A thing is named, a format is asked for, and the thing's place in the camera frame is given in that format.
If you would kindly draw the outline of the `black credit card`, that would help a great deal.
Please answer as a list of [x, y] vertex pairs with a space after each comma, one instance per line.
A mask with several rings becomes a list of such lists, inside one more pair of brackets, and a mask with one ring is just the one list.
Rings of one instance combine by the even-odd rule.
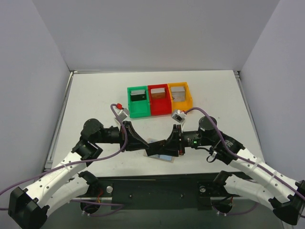
[[158, 152], [166, 143], [166, 140], [151, 142], [148, 144], [149, 148], [146, 150], [150, 154]]

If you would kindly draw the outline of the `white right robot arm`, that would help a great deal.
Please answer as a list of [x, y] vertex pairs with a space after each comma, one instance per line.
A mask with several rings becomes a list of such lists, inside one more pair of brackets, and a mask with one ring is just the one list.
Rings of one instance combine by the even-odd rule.
[[208, 162], [219, 160], [250, 177], [247, 181], [221, 171], [213, 182], [216, 194], [245, 197], [268, 207], [281, 221], [297, 225], [305, 209], [305, 182], [277, 172], [216, 127], [217, 121], [206, 116], [199, 120], [196, 131], [183, 131], [181, 125], [174, 125], [166, 140], [148, 144], [146, 154], [179, 157], [187, 147], [205, 149], [209, 146]]

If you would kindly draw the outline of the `beige leather card holder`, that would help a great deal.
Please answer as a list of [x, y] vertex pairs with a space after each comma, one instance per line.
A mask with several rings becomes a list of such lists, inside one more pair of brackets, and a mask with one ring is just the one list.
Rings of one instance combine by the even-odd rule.
[[[157, 141], [158, 140], [153, 139], [153, 138], [148, 138], [147, 139], [148, 143], [154, 143], [154, 142], [157, 142]], [[167, 156], [167, 155], [152, 155], [152, 156], [147, 156], [147, 153], [146, 153], [145, 150], [144, 150], [143, 156], [149, 157], [149, 158], [152, 158], [152, 159], [156, 159], [156, 160], [161, 160], [161, 161], [164, 161], [164, 162], [169, 162], [169, 163], [173, 163], [174, 162], [174, 157], [172, 157], [172, 156]]]

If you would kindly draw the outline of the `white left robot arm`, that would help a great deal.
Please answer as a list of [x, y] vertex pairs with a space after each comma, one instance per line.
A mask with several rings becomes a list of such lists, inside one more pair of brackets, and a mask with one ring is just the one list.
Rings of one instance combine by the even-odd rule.
[[8, 215], [22, 229], [39, 229], [53, 210], [71, 199], [100, 193], [102, 183], [86, 170], [102, 153], [99, 143], [119, 144], [122, 151], [149, 147], [130, 121], [124, 121], [121, 127], [104, 128], [97, 119], [89, 119], [79, 142], [53, 170], [24, 189], [16, 187], [11, 192]]

